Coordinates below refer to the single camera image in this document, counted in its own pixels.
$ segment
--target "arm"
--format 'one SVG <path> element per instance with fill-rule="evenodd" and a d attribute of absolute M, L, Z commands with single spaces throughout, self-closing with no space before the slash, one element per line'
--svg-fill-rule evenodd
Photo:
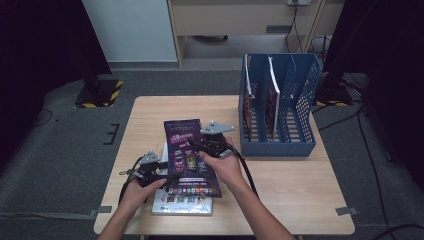
<path fill-rule="evenodd" d="M 233 144 L 231 138 L 227 138 L 227 142 Z M 295 239 L 250 189 L 241 173 L 238 158 L 234 154 L 220 159 L 213 158 L 204 152 L 200 154 L 205 163 L 216 171 L 234 195 L 257 239 Z"/>
<path fill-rule="evenodd" d="M 137 209 L 143 204 L 146 198 L 160 188 L 166 179 L 153 182 L 147 187 L 140 187 L 137 181 L 131 181 L 125 190 L 121 203 L 118 205 L 115 213 L 100 233 L 100 240 L 121 239 L 127 228 L 128 223 L 134 217 Z"/>

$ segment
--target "wall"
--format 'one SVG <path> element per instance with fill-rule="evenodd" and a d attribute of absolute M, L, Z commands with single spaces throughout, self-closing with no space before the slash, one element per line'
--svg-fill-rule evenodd
<path fill-rule="evenodd" d="M 166 0 L 83 0 L 108 62 L 177 62 Z"/>

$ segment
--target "hand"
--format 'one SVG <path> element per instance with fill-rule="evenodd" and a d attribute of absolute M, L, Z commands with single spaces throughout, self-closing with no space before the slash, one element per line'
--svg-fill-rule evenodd
<path fill-rule="evenodd" d="M 233 140 L 230 137 L 225 137 L 227 143 L 233 145 Z M 205 152 L 199 152 L 203 161 L 211 166 L 218 174 L 219 178 L 227 184 L 229 188 L 246 184 L 240 168 L 240 162 L 234 153 L 227 154 L 221 158 L 213 158 Z"/>
<path fill-rule="evenodd" d="M 133 179 L 127 186 L 124 196 L 122 197 L 121 203 L 118 206 L 118 209 L 124 210 L 129 214 L 134 214 L 137 209 L 143 204 L 146 198 L 154 193 L 156 189 L 160 188 L 165 184 L 166 179 L 160 179 L 147 187 L 140 187 L 137 181 Z"/>

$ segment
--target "wooden table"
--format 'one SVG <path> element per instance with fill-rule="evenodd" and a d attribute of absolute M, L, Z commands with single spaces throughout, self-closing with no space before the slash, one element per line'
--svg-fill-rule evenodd
<path fill-rule="evenodd" d="M 147 96 L 135 100 L 122 139 L 102 206 L 111 213 L 99 213 L 94 231 L 100 233 L 118 205 L 126 176 L 119 172 L 132 167 L 140 156 L 154 150 L 162 154 L 166 141 L 163 122 L 200 118 L 233 125 L 225 133 L 240 149 L 238 96 Z M 339 216 L 336 208 L 346 203 L 334 175 L 324 144 L 311 118 L 317 142 L 307 158 L 249 157 L 247 164 L 261 201 L 295 235 L 349 235 L 355 230 L 350 215 Z M 213 214 L 200 216 L 155 216 L 153 196 L 148 198 L 129 223 L 126 234 L 138 235 L 251 235 L 247 221 L 227 187 L 220 182 L 222 198 L 215 198 Z"/>

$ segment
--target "gray floor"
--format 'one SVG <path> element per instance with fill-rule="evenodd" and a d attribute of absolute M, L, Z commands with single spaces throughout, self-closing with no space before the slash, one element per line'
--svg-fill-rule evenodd
<path fill-rule="evenodd" d="M 0 213 L 80 216 L 96 209 L 101 203 L 134 99 L 140 95 L 238 94 L 241 68 L 241 55 L 238 54 L 284 51 L 281 47 L 284 46 L 283 37 L 260 38 L 230 36 L 227 42 L 218 43 L 190 39 L 192 48 L 188 48 L 181 69 L 114 71 L 124 85 L 115 105 L 110 108 L 74 108 L 73 101 L 82 81 L 51 91 L 46 96 L 45 109 L 52 114 L 40 112 L 35 124 L 41 126 L 34 127 L 28 134 L 0 179 Z M 348 107 L 326 107 L 314 113 L 314 118 L 318 127 L 323 127 L 355 113 L 360 105 L 357 102 Z M 424 192 L 411 181 L 401 163 L 386 160 L 385 149 L 372 123 L 363 114 L 361 123 L 378 173 L 390 226 L 424 225 Z M 110 141 L 108 132 L 114 130 L 111 124 L 120 124 L 118 135 L 114 144 L 104 145 Z M 346 203 L 360 213 L 352 216 L 356 231 L 351 236 L 304 236 L 303 239 L 373 239 L 386 230 L 386 226 L 375 173 L 358 121 L 353 118 L 320 133 Z M 2 218 L 0 238 L 94 239 L 93 225 L 93 220 Z M 407 228 L 394 235 L 396 239 L 424 239 L 424 230 Z"/>

